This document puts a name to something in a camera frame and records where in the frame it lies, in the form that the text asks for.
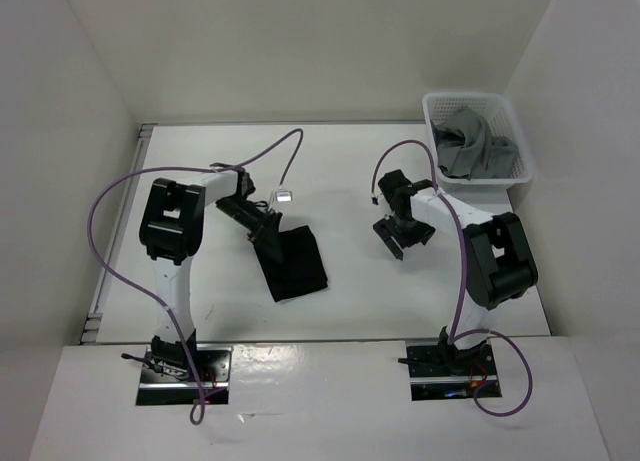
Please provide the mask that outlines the black skirt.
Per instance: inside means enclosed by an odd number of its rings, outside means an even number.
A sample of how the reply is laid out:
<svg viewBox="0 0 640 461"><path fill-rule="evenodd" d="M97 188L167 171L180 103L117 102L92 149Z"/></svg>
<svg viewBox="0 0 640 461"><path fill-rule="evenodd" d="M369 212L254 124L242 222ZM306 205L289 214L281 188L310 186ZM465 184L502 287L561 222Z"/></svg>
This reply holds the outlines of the black skirt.
<svg viewBox="0 0 640 461"><path fill-rule="evenodd" d="M260 250L255 253L275 302L322 291L328 287L316 238L308 225L280 233L283 262L276 263Z"/></svg>

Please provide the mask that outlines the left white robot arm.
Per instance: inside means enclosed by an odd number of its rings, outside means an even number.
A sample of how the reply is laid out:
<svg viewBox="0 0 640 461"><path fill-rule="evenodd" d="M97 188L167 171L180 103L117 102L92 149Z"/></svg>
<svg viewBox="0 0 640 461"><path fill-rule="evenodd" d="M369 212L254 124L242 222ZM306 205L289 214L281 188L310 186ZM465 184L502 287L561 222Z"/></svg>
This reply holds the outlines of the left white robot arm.
<svg viewBox="0 0 640 461"><path fill-rule="evenodd" d="M155 295L161 300L151 356L176 380L190 379L199 367L190 281L193 259L204 237L206 208L213 205L244 227L249 242L267 259L284 261L279 241L282 214L251 201L254 192L246 170L226 166L191 178L158 178L152 183L139 229L154 270Z"/></svg>

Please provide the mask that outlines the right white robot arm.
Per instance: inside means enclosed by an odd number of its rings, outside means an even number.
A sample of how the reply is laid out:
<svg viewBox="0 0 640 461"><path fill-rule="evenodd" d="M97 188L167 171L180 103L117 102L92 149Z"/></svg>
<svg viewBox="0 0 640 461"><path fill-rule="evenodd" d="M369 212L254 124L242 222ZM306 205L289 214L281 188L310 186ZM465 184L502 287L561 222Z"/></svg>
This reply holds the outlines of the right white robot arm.
<svg viewBox="0 0 640 461"><path fill-rule="evenodd" d="M538 281L523 225L512 212L492 214L439 189L428 179L412 182L401 170L374 178L391 213L373 225L394 258L425 245L438 232L458 243L461 281L451 322L439 335L429 367L459 374L480 357L492 312L522 297Z"/></svg>

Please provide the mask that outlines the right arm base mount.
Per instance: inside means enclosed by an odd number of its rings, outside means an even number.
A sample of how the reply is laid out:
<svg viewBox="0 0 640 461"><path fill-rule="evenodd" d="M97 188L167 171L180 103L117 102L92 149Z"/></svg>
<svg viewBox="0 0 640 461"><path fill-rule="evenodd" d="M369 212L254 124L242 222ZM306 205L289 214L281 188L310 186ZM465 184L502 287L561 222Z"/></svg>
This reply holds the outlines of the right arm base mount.
<svg viewBox="0 0 640 461"><path fill-rule="evenodd" d="M398 363L408 370L413 401L500 398L492 347L483 343L469 353L454 352L445 342L408 342Z"/></svg>

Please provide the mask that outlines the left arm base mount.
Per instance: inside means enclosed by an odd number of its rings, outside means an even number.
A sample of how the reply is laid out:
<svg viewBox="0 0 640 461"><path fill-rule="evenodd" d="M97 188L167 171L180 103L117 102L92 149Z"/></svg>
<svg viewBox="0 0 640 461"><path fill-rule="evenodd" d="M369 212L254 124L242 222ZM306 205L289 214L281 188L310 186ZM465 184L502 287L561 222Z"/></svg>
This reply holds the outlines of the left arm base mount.
<svg viewBox="0 0 640 461"><path fill-rule="evenodd" d="M226 405L233 349L230 346L198 345L194 356L203 385L206 405ZM137 406L192 405L198 401L198 388L188 367L176 367L155 360L151 349L143 356L122 353L121 358L141 367L136 397Z"/></svg>

